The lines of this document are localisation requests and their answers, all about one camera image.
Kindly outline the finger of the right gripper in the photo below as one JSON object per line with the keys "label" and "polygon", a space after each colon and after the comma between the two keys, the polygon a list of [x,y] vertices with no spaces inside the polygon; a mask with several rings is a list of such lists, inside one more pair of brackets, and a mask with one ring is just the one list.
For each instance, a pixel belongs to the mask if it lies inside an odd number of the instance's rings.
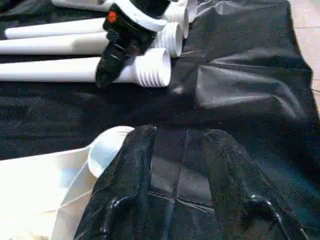
{"label": "finger of the right gripper", "polygon": [[95,72],[95,83],[100,89],[106,89],[114,82],[131,57],[130,50],[122,47],[106,47],[101,54]]}

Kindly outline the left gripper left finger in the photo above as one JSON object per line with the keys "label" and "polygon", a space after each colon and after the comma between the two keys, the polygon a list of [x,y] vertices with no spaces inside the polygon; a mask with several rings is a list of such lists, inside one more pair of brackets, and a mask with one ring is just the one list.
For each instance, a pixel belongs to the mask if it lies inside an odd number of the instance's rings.
{"label": "left gripper left finger", "polygon": [[75,232],[77,240],[142,240],[157,129],[131,131],[97,179]]}

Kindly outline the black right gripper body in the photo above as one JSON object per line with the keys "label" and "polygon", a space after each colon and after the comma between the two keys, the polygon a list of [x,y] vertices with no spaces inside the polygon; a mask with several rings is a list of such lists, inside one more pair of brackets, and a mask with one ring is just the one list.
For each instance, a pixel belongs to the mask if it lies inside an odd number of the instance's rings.
{"label": "black right gripper body", "polygon": [[114,56],[141,56],[156,37],[155,31],[131,20],[117,5],[110,7],[102,28],[109,40],[105,52]]}

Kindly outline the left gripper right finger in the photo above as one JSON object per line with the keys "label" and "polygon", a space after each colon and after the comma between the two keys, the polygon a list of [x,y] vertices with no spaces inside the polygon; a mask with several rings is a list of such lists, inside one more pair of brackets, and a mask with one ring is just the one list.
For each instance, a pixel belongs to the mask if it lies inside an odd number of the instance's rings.
{"label": "left gripper right finger", "polygon": [[224,240],[308,240],[275,186],[225,131],[204,132],[211,201]]}

